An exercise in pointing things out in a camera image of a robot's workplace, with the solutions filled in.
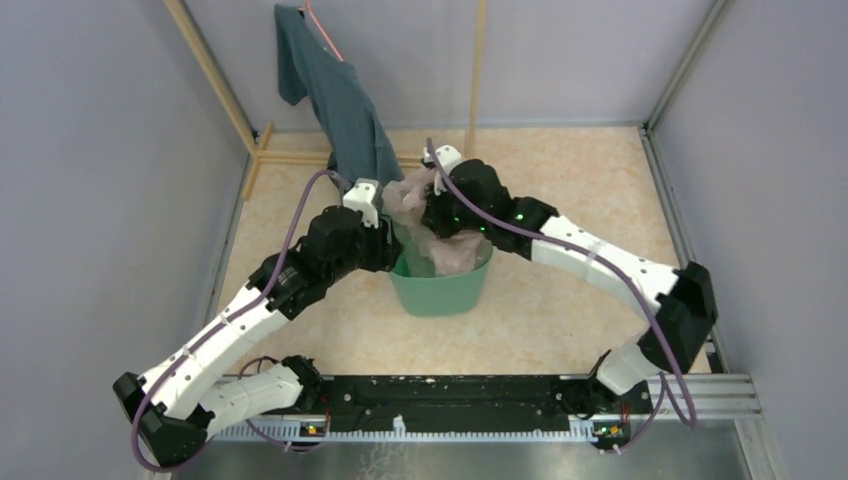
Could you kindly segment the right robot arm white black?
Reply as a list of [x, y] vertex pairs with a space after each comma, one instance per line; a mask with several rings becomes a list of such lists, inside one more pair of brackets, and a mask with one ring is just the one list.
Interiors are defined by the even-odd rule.
[[593, 368], [589, 404], [612, 412], [636, 384], [659, 372], [690, 372], [718, 318], [710, 271], [650, 261], [576, 225], [534, 197], [514, 197], [479, 159], [422, 163], [436, 175], [425, 196], [423, 224], [439, 238], [480, 233], [496, 249], [566, 271], [629, 306], [648, 324], [637, 339], [612, 349]]

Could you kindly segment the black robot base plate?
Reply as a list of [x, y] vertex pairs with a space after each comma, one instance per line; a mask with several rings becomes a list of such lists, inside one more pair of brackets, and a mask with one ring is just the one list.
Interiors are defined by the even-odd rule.
[[412, 433], [523, 433], [652, 408], [645, 382], [616, 397], [584, 376], [339, 375], [323, 380], [309, 406], [274, 412], [328, 419], [333, 433], [386, 432], [395, 418]]

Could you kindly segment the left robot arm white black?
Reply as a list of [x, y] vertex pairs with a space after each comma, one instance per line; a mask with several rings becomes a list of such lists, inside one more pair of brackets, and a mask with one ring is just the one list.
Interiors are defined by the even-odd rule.
[[389, 271], [402, 251], [390, 220], [335, 205], [312, 219], [294, 247], [267, 257], [230, 304], [180, 350], [113, 390], [132, 424], [138, 460], [170, 471], [227, 427], [278, 409], [309, 414], [324, 397], [313, 360], [294, 355], [226, 384], [220, 378], [259, 341], [322, 301], [356, 270]]

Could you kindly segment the green plastic trash bin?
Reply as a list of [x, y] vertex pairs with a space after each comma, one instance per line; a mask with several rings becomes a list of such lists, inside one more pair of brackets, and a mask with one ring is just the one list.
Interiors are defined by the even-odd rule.
[[471, 311], [479, 302], [494, 247], [480, 233], [440, 239], [422, 226], [395, 223], [401, 256], [389, 273], [404, 310], [418, 317]]

